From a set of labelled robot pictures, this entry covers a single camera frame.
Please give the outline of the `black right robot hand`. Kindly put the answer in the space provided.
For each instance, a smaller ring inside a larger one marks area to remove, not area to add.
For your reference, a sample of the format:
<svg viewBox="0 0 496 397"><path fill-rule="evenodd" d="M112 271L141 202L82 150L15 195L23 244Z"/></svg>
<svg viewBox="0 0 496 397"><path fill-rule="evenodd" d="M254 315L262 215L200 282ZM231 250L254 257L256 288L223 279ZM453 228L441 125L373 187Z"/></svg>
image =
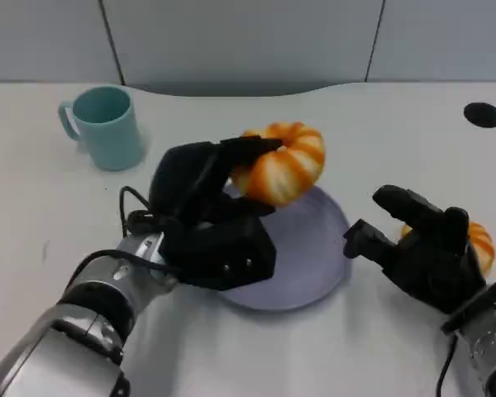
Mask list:
<svg viewBox="0 0 496 397"><path fill-rule="evenodd" d="M443 210L411 189L391 184L377 189L373 200L410 231L394 243L359 219L344 234L347 258L373 261L404 293L445 314L454 313L486 286L463 208Z"/></svg>

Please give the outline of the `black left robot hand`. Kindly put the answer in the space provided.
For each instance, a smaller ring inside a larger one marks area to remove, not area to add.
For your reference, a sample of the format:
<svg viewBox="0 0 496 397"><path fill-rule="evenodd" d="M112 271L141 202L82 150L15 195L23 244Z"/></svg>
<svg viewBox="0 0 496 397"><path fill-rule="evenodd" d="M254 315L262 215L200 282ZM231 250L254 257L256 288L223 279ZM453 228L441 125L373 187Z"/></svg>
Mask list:
<svg viewBox="0 0 496 397"><path fill-rule="evenodd" d="M157 218L190 226L269 215L274 206L260 199L231 198L223 189L234 171L252 166L281 145L280 139L244 136L173 147L154 173L149 209Z"/></svg>

